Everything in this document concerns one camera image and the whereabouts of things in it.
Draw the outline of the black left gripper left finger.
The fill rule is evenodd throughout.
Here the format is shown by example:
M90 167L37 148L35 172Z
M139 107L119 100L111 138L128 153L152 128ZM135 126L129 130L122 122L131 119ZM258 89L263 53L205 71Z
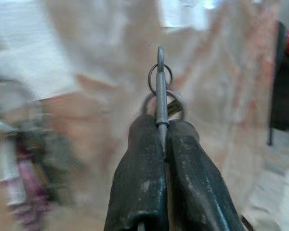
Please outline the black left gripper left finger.
M128 148L113 177L104 230L167 231L164 154L155 119L142 114L130 126Z

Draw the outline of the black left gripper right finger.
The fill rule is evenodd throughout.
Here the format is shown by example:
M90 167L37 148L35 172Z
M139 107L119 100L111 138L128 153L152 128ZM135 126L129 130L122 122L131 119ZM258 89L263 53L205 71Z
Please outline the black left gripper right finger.
M192 124L170 121L167 156L173 230L244 230L221 173L200 145Z

